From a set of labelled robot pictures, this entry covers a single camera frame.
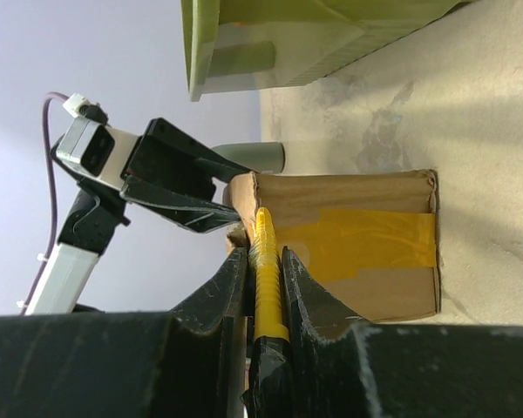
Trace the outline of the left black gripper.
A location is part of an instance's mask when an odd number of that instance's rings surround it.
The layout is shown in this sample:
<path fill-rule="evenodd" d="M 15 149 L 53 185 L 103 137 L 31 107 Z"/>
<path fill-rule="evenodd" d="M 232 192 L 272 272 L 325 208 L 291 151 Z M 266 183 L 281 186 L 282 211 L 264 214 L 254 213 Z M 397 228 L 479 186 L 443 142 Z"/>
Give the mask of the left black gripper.
<path fill-rule="evenodd" d="M 249 173 L 163 118 L 149 122 L 126 168 L 121 197 L 179 227 L 210 233 L 240 221 L 238 212 L 212 202 L 212 178 Z"/>

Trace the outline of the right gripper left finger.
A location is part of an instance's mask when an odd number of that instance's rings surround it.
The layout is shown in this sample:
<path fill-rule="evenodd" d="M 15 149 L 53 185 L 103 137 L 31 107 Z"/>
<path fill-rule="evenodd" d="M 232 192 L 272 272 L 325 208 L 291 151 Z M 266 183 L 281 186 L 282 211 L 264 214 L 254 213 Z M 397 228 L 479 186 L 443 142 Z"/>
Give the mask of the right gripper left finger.
<path fill-rule="evenodd" d="M 0 317 L 0 417 L 241 417 L 248 255 L 167 312 Z"/>

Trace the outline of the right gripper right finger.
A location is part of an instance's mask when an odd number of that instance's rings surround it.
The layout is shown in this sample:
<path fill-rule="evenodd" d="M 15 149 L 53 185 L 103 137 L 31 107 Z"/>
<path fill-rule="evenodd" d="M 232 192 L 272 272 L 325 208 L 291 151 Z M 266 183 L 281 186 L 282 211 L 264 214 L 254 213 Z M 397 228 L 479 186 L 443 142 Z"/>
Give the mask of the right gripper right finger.
<path fill-rule="evenodd" d="M 523 327 L 379 324 L 282 253 L 297 417 L 523 417 Z"/>

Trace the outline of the yellow utility knife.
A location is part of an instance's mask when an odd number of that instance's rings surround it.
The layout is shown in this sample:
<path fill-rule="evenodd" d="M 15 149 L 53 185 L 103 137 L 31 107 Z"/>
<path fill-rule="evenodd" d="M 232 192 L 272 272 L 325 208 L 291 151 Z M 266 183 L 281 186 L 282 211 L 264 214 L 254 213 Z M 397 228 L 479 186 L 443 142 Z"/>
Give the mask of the yellow utility knife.
<path fill-rule="evenodd" d="M 292 417 L 292 349 L 282 308 L 282 264 L 272 216 L 263 206 L 255 213 L 248 263 L 254 279 L 255 310 L 248 389 L 243 400 L 250 417 Z"/>

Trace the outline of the brown taped cardboard box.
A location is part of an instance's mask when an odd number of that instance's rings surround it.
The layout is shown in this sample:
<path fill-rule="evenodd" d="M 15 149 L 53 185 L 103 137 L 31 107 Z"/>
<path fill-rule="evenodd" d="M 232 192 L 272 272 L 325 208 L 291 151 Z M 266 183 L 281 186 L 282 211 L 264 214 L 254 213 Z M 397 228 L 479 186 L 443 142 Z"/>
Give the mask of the brown taped cardboard box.
<path fill-rule="evenodd" d="M 277 245 L 293 250 L 344 305 L 377 321 L 420 320 L 441 307 L 435 172 L 278 176 L 247 173 L 223 192 L 239 224 L 228 247 L 254 238 L 269 210 Z"/>

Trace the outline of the olive green plastic bin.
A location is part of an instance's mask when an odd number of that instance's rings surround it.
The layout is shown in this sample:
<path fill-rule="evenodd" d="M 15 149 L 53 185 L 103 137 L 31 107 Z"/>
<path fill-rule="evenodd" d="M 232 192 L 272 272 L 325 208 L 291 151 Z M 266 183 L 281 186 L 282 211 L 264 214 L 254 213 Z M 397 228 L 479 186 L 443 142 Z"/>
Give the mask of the olive green plastic bin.
<path fill-rule="evenodd" d="M 310 84 L 464 1 L 183 1 L 189 97 Z"/>

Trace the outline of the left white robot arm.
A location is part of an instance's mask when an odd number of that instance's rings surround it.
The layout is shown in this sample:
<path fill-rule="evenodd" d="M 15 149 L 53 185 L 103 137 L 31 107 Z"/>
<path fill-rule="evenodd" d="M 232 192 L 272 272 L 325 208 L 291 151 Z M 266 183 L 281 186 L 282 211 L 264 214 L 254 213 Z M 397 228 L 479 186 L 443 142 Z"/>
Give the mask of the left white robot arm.
<path fill-rule="evenodd" d="M 229 183 L 249 171 L 163 118 L 151 120 L 137 136 L 77 117 L 55 145 L 53 159 L 76 179 L 79 193 L 24 315 L 73 311 L 116 228 L 129 224 L 127 204 L 208 233 L 240 218 L 213 201 L 214 181 Z"/>

